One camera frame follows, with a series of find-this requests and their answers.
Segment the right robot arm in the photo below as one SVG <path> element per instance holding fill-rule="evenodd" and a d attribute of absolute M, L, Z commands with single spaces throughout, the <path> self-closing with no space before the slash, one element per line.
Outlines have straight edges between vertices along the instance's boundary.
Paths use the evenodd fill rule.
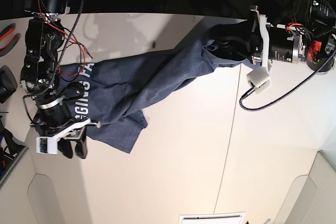
<path fill-rule="evenodd" d="M 27 0 L 25 7 L 33 17 L 25 34 L 26 55 L 20 72 L 23 100 L 32 99 L 37 108 L 30 125 L 38 136 L 36 151 L 40 154 L 62 153 L 67 158 L 87 157 L 86 132 L 100 123 L 88 117 L 71 114 L 69 103 L 82 99 L 85 88 L 72 74 L 64 87 L 65 74 L 60 63 L 69 44 L 77 44 L 73 29 L 66 29 L 60 16 L 68 11 L 68 0 Z"/>

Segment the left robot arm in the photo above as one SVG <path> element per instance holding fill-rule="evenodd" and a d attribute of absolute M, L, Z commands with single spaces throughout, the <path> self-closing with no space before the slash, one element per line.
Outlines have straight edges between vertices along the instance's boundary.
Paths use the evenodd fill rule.
<path fill-rule="evenodd" d="M 212 38 L 222 51 L 250 63 L 305 63 L 325 73 L 335 61 L 335 0 L 290 0 L 273 18 L 250 6 L 247 20 L 220 25 Z"/>

